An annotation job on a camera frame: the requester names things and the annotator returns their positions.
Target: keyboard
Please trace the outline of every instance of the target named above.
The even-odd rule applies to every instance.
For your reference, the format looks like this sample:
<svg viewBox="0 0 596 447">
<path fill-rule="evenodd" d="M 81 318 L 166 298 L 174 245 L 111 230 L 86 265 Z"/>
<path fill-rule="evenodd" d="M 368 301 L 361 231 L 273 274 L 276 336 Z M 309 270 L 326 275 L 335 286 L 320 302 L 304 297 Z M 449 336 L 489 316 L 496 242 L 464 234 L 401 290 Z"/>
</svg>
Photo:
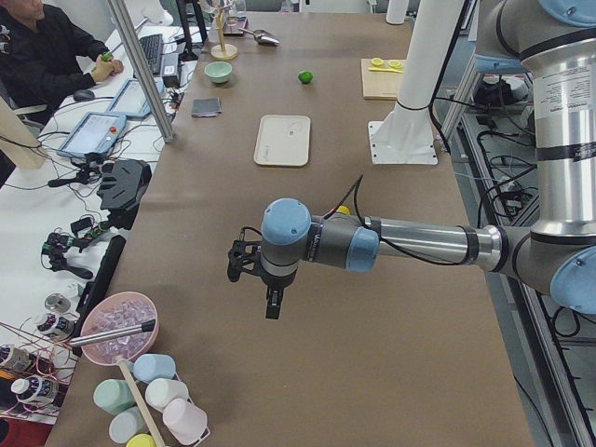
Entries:
<svg viewBox="0 0 596 447">
<path fill-rule="evenodd" d="M 145 58 L 149 63 L 149 68 L 153 76 L 161 75 L 161 50 L 163 43 L 161 41 L 161 34 L 151 34 L 139 38 L 142 51 L 145 53 Z"/>
</svg>

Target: blue joint cap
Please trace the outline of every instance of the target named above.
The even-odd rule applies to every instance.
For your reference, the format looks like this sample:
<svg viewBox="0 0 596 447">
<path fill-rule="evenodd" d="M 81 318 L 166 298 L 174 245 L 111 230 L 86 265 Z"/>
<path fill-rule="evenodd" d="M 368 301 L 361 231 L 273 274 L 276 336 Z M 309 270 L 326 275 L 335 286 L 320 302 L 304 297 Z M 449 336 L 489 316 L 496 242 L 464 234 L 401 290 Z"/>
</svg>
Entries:
<svg viewBox="0 0 596 447">
<path fill-rule="evenodd" d="M 552 17 L 579 28 L 596 26 L 594 0 L 538 0 L 540 6 Z"/>
<path fill-rule="evenodd" d="M 308 234 L 310 222 L 310 211 L 305 205 L 295 198 L 280 198 L 264 212 L 263 239 L 273 245 L 291 245 Z"/>
<path fill-rule="evenodd" d="M 552 299 L 583 314 L 596 314 L 596 247 L 569 258 L 550 282 Z"/>
<path fill-rule="evenodd" d="M 373 230 L 359 227 L 347 250 L 345 269 L 350 272 L 370 272 L 379 251 L 379 235 Z"/>
<path fill-rule="evenodd" d="M 478 73 L 495 75 L 516 75 L 528 71 L 517 59 L 497 58 L 494 56 L 474 55 L 474 65 Z"/>
</svg>

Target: wooden cutting board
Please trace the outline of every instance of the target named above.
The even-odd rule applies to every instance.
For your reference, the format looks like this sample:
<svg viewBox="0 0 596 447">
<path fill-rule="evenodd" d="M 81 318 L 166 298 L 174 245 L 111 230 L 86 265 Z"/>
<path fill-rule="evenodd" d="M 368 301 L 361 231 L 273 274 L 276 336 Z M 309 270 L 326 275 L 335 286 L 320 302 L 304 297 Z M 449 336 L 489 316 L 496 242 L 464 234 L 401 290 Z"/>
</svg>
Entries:
<svg viewBox="0 0 596 447">
<path fill-rule="evenodd" d="M 406 61 L 398 60 L 405 70 Z M 401 85 L 403 74 L 370 72 L 370 59 L 360 60 L 360 71 L 362 72 L 362 96 L 365 100 L 396 100 L 398 88 Z"/>
</svg>

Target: white tray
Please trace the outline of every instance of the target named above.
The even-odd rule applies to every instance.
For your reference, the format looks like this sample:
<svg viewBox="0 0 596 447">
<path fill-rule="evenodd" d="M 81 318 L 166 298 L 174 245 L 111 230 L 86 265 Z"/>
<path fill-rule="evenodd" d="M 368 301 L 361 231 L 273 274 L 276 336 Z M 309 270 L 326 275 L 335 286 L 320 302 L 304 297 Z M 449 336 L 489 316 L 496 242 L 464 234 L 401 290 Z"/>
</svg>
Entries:
<svg viewBox="0 0 596 447">
<path fill-rule="evenodd" d="M 254 162 L 261 166 L 304 166 L 309 141 L 308 116 L 265 115 L 259 126 Z"/>
</svg>

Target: pink bowl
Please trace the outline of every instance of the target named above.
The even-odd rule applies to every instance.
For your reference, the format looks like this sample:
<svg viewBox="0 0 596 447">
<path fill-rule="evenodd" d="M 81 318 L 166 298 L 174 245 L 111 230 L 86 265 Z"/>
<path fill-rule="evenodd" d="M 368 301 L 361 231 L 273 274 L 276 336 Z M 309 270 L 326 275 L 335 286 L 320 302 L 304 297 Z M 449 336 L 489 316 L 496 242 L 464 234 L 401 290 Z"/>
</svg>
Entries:
<svg viewBox="0 0 596 447">
<path fill-rule="evenodd" d="M 120 358 L 136 360 L 156 341 L 159 320 L 156 305 L 149 298 L 136 291 L 122 291 L 107 297 L 89 313 L 81 328 L 81 335 L 120 329 L 153 318 L 156 320 L 156 327 L 151 332 L 82 346 L 83 354 L 93 363 L 113 366 Z"/>
</svg>

